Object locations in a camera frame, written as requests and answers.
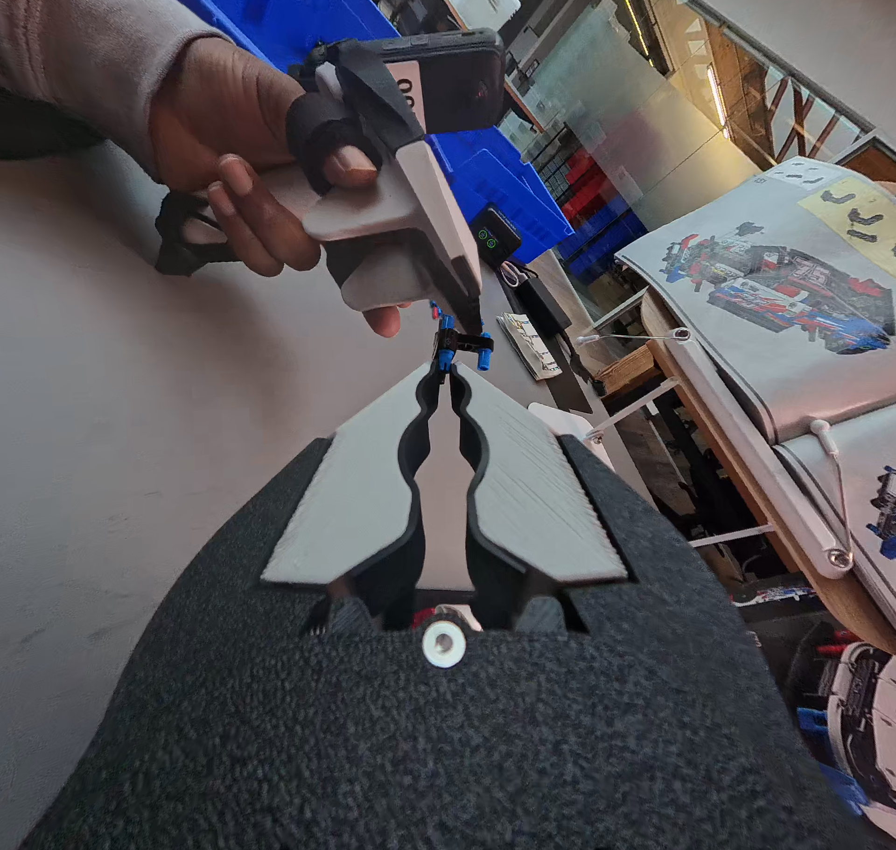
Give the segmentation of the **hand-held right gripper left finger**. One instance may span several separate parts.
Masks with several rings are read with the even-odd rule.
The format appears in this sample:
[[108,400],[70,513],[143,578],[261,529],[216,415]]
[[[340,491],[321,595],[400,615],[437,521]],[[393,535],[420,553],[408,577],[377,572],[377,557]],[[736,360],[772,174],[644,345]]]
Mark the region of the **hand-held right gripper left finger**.
[[423,363],[336,430],[262,581],[332,583],[412,535],[438,394]]

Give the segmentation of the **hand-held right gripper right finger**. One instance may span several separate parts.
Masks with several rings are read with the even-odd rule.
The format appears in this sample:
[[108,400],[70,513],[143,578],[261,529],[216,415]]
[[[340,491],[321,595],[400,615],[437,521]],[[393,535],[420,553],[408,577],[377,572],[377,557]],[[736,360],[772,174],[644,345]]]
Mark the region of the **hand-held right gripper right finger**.
[[522,613],[532,598],[628,580],[623,558],[562,445],[608,465],[581,439],[580,416],[523,405],[458,364],[450,376],[467,492],[466,564],[474,613]]

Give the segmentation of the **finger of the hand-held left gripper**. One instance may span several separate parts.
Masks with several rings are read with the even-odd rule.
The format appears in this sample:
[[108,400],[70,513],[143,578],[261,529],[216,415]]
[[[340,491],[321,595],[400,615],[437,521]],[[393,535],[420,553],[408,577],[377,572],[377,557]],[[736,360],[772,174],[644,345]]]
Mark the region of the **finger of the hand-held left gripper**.
[[423,139],[400,148],[395,163],[412,199],[407,229],[420,298],[435,300],[464,333],[476,336],[483,280],[472,231]]

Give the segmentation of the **black brick piece blue pins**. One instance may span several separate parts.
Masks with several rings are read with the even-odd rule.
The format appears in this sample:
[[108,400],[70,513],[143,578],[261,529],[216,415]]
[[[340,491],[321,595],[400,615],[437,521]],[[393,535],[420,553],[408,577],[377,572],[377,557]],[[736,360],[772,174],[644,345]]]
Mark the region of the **black brick piece blue pins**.
[[429,301],[429,306],[432,319],[438,321],[434,335],[433,363],[439,382],[445,382],[458,352],[475,353],[476,369],[480,372],[489,371],[495,348],[490,334],[484,330],[478,334],[461,333],[455,327],[454,316],[443,312],[434,300]]

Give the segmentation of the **person's left forearm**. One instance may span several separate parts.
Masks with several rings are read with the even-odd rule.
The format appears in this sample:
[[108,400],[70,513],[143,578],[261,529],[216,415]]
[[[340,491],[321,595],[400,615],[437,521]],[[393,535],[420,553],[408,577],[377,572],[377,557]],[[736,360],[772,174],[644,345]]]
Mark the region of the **person's left forearm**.
[[151,102],[183,50],[231,39],[177,0],[1,0],[2,87],[75,117],[158,179]]

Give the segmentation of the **grey desk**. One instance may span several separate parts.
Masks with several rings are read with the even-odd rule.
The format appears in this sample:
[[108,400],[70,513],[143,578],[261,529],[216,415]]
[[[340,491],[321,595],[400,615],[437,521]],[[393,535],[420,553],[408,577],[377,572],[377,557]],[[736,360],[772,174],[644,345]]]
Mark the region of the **grey desk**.
[[252,547],[294,457],[429,358],[323,267],[141,258],[117,148],[2,165],[2,848],[610,848],[546,637],[310,634]]

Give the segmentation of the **person's left hand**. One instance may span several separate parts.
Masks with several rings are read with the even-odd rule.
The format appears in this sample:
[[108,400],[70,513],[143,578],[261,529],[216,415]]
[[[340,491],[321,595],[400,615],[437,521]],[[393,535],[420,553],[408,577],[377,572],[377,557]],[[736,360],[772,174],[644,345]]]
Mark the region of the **person's left hand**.
[[192,41],[155,93],[149,137],[169,189],[204,195],[234,254],[252,272],[308,272],[321,258],[300,218],[260,173],[293,161],[286,117],[304,94],[285,73],[221,38]]

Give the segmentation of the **black timer device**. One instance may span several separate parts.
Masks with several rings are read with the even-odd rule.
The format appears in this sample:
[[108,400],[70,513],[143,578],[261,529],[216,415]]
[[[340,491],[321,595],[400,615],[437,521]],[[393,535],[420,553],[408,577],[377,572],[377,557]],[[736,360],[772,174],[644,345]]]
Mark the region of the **black timer device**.
[[492,203],[469,222],[469,228],[480,260],[493,272],[499,271],[522,245],[519,230]]

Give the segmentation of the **black power adapter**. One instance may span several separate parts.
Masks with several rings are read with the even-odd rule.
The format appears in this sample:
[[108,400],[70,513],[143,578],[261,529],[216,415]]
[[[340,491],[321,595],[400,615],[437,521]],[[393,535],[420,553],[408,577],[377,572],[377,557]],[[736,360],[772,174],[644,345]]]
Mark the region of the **black power adapter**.
[[572,320],[534,273],[524,272],[514,294],[539,335],[553,338],[564,334],[572,326]]

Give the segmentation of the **stack of small parts bins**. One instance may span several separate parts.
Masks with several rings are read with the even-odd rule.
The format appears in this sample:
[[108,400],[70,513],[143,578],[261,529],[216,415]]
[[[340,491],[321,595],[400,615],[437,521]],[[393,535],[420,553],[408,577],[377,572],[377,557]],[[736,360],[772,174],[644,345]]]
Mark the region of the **stack of small parts bins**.
[[555,253],[570,278],[590,286],[618,266],[617,255],[647,235],[614,179],[573,131],[554,122],[529,149],[532,166],[573,233]]

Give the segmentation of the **folded paper bag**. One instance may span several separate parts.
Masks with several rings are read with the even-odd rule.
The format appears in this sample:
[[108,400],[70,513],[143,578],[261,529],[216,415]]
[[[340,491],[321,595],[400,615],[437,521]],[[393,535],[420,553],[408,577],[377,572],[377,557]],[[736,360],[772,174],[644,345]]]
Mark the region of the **folded paper bag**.
[[562,374],[559,363],[528,315],[503,313],[496,321],[534,381],[543,382]]

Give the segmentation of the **white book stand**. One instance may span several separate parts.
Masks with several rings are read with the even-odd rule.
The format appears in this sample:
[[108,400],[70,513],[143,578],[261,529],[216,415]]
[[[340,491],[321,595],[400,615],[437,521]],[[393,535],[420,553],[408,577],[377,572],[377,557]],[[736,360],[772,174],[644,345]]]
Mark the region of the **white book stand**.
[[808,579],[837,620],[860,639],[894,653],[894,626],[854,570],[833,563],[841,548],[828,521],[746,416],[703,346],[698,340],[681,339],[677,317],[656,291],[640,292],[622,309],[636,303],[641,305],[646,328],[655,333],[647,350],[665,378],[650,392],[643,391],[633,403],[590,427],[587,441],[602,441],[618,421],[674,391],[757,520],[757,527],[745,534],[769,535],[788,570]]

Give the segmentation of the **building instruction booklet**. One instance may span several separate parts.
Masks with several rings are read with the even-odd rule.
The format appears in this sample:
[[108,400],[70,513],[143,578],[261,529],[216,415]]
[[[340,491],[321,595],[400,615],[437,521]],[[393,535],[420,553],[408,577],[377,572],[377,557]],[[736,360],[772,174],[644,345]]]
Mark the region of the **building instruction booklet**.
[[795,158],[628,245],[894,624],[894,197]]

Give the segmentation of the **toy car set box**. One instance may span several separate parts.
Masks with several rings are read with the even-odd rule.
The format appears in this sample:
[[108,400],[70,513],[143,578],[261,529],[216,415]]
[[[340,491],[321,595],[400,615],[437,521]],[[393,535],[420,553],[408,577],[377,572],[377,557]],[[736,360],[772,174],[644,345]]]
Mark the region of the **toy car set box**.
[[782,694],[828,786],[894,847],[894,655],[820,621],[797,644]]

